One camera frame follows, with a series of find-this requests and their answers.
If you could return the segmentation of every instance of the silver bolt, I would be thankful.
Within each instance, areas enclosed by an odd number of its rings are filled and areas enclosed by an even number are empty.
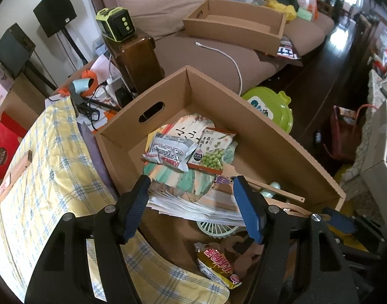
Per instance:
[[[70,212],[67,212],[66,214],[62,215],[63,220],[70,220],[72,218],[72,214]]]
[[[278,213],[279,208],[277,206],[275,206],[275,205],[271,205],[271,206],[268,207],[268,211],[272,212],[273,214],[276,214],[276,213]]]
[[[116,207],[114,205],[109,205],[105,207],[105,212],[107,212],[108,214],[114,212],[115,210],[116,210]]]
[[[315,222],[320,222],[322,220],[321,216],[318,215],[318,214],[312,214],[312,219],[315,221]]]

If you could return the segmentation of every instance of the green and black radio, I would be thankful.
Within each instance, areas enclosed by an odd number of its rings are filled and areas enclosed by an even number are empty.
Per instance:
[[[102,9],[96,20],[102,34],[116,42],[122,42],[135,32],[129,12],[122,7]]]

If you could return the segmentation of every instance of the sofa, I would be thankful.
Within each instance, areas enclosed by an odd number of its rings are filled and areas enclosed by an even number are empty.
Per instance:
[[[196,37],[183,30],[182,19],[203,0],[91,0],[95,11],[122,6],[127,8],[136,27],[155,38],[155,53],[165,76],[185,65],[201,72],[238,93],[240,80],[229,58],[196,46],[195,42],[217,48],[237,63],[243,81],[243,93],[267,80],[287,65],[282,58],[265,56],[255,50]],[[301,56],[319,47],[334,29],[331,18],[319,12],[312,22],[296,18],[285,25],[284,34]]]

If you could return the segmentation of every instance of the speaker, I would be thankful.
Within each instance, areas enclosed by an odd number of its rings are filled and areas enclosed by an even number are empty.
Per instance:
[[[33,41],[15,23],[0,39],[0,63],[16,79],[35,48]]]
[[[41,0],[33,12],[47,37],[61,31],[77,16],[70,0]]]

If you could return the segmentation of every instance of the blue and yellow checkered cloth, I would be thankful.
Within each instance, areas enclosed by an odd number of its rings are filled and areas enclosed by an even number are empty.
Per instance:
[[[61,216],[66,212],[90,215],[114,203],[93,166],[69,98],[43,112],[20,144],[8,171],[28,150],[33,151],[31,165],[0,203],[0,235],[21,300]],[[95,296],[105,300],[93,240],[88,241],[87,252]],[[122,246],[122,252],[143,303],[223,304],[229,296],[224,286],[163,259],[139,232]]]

